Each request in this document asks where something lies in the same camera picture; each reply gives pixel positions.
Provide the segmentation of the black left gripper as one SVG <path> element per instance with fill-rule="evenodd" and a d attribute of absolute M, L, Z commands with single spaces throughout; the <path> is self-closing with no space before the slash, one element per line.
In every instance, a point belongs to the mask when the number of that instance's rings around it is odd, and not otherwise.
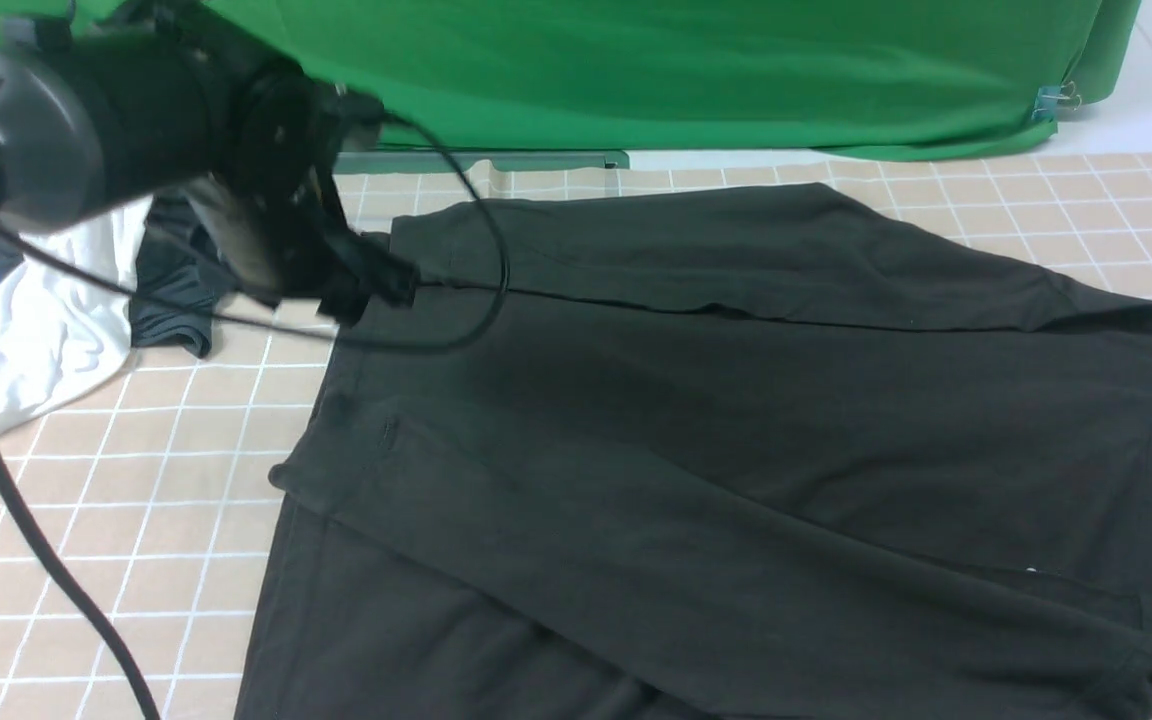
<path fill-rule="evenodd" d="M 351 328 L 371 300 L 412 306 L 420 270 L 388 234 L 349 229 L 332 177 L 348 132 L 379 129 L 374 94 L 306 76 L 241 88 L 220 124 L 214 167 L 182 188 L 238 290 L 264 305 L 317 300 Z"/>

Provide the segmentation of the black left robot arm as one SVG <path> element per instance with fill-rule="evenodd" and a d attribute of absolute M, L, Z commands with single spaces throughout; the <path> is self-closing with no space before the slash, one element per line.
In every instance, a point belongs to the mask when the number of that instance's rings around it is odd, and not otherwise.
<path fill-rule="evenodd" d="M 200 1 L 129 1 L 91 35 L 67 18 L 0 18 L 0 234 L 65 232 L 179 192 L 266 306 L 314 300 L 342 325 L 370 300 L 408 306 L 419 270 L 353 232 L 332 177 L 382 104 Z"/>

